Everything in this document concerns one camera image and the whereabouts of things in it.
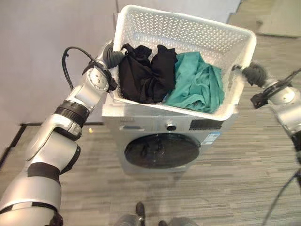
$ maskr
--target silver robot arm segment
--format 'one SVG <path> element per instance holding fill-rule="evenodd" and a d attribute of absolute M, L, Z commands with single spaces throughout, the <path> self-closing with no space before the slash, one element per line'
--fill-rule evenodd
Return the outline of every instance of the silver robot arm segment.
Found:
<path fill-rule="evenodd" d="M 81 84 L 41 125 L 26 150 L 23 170 L 8 186 L 0 201 L 0 226 L 61 226 L 59 175 L 71 170 L 80 154 L 76 140 L 101 100 L 116 83 L 108 69 L 118 65 L 126 51 L 113 52 L 107 43 L 89 65 Z"/>
<path fill-rule="evenodd" d="M 294 76 L 300 72 L 301 69 L 294 71 L 286 79 L 277 81 L 268 75 L 262 66 L 253 62 L 242 70 L 242 74 L 251 85 L 255 84 L 264 89 L 262 93 L 251 98 L 254 107 L 259 108 L 269 104 L 275 117 L 292 140 L 297 152 L 297 160 L 301 164 L 301 94 L 291 85 Z"/>

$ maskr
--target front-loading washing machine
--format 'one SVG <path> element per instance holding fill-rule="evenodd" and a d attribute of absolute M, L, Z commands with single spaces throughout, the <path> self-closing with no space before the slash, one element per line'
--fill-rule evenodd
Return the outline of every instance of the front-loading washing machine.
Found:
<path fill-rule="evenodd" d="M 102 118 L 117 144 L 126 173 L 185 171 L 202 152 L 235 121 L 238 111 L 225 121 L 131 105 L 109 95 Z"/>

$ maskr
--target green towel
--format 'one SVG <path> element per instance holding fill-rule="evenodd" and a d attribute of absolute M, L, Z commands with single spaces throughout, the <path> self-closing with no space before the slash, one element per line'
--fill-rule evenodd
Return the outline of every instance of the green towel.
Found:
<path fill-rule="evenodd" d="M 224 100 L 222 70 L 207 64 L 199 52 L 180 53 L 175 64 L 175 89 L 165 105 L 212 113 Z"/>

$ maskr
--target gray carpet floor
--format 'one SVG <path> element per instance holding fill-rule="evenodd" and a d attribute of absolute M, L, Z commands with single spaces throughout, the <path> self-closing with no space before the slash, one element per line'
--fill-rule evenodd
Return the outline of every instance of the gray carpet floor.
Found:
<path fill-rule="evenodd" d="M 249 7 L 247 15 L 244 7 L 230 23 L 253 30 L 256 5 Z M 300 46 L 300 39 L 258 36 L 254 59 L 276 78 L 284 78 L 300 67 Z M 300 77 L 293 85 L 301 89 Z M 259 91 L 246 84 L 234 126 L 184 173 L 127 175 L 110 131 L 105 126 L 84 127 L 78 141 L 81 156 L 73 170 L 61 176 L 65 225 L 113 225 L 122 214 L 134 213 L 138 201 L 145 204 L 150 226 L 179 216 L 190 217 L 200 226 L 261 225 L 298 164 L 291 141 L 270 109 L 253 109 L 249 99 Z M 24 150 L 37 129 L 27 127 L 8 156 L 0 171 L 0 194 L 23 167 Z M 268 225 L 301 225 L 300 213 L 300 189 L 293 182 Z"/>

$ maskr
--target white laundry basket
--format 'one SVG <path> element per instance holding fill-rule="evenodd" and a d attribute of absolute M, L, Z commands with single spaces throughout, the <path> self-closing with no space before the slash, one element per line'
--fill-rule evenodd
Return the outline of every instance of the white laundry basket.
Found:
<path fill-rule="evenodd" d="M 124 99 L 119 87 L 112 93 L 115 100 L 223 121 L 233 114 L 244 88 L 241 74 L 231 69 L 235 64 L 249 66 L 256 36 L 249 30 L 216 21 L 128 5 L 118 16 L 114 51 L 119 51 L 126 43 L 134 48 L 139 45 L 151 48 L 150 58 L 157 54 L 158 44 L 175 48 L 176 53 L 199 51 L 207 63 L 222 69 L 225 99 L 219 109 L 211 114 L 161 104 L 140 104 Z M 113 69 L 111 73 L 118 83 L 118 69 Z"/>

